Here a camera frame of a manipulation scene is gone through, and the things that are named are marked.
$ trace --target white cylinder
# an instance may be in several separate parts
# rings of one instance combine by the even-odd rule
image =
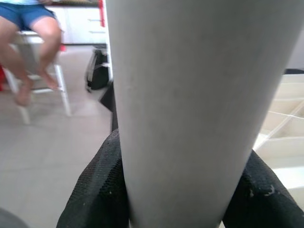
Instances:
[[[132,227],[217,227],[304,1],[109,0],[107,10]]]

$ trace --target backpack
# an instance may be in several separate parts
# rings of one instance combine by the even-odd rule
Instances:
[[[108,67],[104,66],[105,63],[107,63],[107,55],[104,55],[100,49],[95,49],[85,73],[86,89],[88,92],[107,86],[109,71]]]

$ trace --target gray tile floor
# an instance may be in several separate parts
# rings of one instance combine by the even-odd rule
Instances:
[[[84,73],[92,47],[60,54],[72,108],[58,93],[33,97],[31,125],[22,123],[9,91],[0,92],[0,208],[30,228],[54,228],[81,171],[110,132],[110,112],[88,94]]]

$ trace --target denim shorts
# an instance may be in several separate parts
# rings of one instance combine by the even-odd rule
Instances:
[[[53,12],[41,4],[18,5],[1,2],[0,16],[13,22],[20,30],[30,30],[32,23],[41,17],[55,18]]]

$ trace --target bare foot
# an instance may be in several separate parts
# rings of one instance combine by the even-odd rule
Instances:
[[[39,70],[38,71],[42,79],[46,82],[47,86],[52,90],[57,90],[59,85],[58,82],[52,78],[46,70]]]
[[[15,97],[16,104],[24,107],[29,105],[31,88],[33,87],[33,85],[33,81],[30,80],[20,86],[19,91]]]

